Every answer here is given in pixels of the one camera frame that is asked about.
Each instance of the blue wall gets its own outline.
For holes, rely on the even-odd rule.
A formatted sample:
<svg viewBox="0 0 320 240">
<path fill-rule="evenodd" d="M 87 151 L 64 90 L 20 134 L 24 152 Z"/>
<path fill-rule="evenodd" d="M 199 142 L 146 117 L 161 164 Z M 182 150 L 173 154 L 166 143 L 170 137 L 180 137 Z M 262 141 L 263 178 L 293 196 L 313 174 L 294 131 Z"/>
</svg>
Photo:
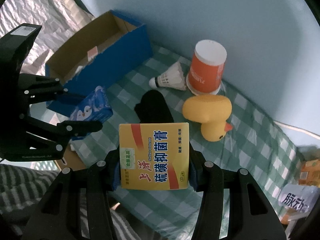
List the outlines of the blue wall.
<svg viewBox="0 0 320 240">
<path fill-rule="evenodd" d="M 320 134 L 320 29 L 304 0 L 82 1 L 95 16 L 135 15 L 153 41 L 186 57 L 200 39 L 220 42 L 226 80 L 272 118 Z M 297 144 L 318 143 L 291 134 Z"/>
</svg>

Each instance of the orange beak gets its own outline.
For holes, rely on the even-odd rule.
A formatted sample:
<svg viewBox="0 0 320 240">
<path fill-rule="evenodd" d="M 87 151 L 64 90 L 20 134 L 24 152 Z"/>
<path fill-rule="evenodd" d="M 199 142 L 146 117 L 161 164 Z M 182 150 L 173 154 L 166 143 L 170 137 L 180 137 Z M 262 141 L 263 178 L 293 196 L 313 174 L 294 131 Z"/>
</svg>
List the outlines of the orange beak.
<svg viewBox="0 0 320 240">
<path fill-rule="evenodd" d="M 232 128 L 233 128 L 233 126 L 226 122 L 226 126 L 224 127 L 224 131 L 229 132 L 232 130 Z"/>
</svg>

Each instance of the yellow toy duck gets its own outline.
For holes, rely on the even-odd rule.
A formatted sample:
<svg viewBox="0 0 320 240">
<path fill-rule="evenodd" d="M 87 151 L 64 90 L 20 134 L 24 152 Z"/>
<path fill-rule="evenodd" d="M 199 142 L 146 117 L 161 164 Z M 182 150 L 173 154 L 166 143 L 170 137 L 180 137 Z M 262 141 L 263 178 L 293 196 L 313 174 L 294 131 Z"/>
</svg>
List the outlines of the yellow toy duck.
<svg viewBox="0 0 320 240">
<path fill-rule="evenodd" d="M 221 140 L 232 125 L 226 120 L 231 115 L 229 98 L 220 95 L 200 95 L 188 98 L 182 107 L 183 116 L 201 123 L 202 136 L 210 142 Z"/>
</svg>

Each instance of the silver curtain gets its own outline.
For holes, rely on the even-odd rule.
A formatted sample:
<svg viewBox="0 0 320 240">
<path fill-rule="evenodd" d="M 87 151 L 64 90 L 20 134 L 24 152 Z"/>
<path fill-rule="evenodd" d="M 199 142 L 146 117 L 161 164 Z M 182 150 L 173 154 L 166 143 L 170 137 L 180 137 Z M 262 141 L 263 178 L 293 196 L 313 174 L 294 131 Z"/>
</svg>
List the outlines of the silver curtain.
<svg viewBox="0 0 320 240">
<path fill-rule="evenodd" d="M 0 9 L 0 37 L 22 23 L 42 25 L 21 72 L 44 75 L 44 63 L 93 19 L 74 0 L 6 0 Z"/>
</svg>

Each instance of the shuttlecock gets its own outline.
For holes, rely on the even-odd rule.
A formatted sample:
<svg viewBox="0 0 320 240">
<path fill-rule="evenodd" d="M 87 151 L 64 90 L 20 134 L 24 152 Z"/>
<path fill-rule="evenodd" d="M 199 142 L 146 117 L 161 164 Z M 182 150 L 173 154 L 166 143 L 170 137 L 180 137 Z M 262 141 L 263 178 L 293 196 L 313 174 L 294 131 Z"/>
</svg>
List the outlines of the shuttlecock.
<svg viewBox="0 0 320 240">
<path fill-rule="evenodd" d="M 149 81 L 149 86 L 152 88 L 170 87 L 179 90 L 186 90 L 186 82 L 180 62 L 177 61 L 174 63 L 160 76 L 151 78 Z"/>
</svg>

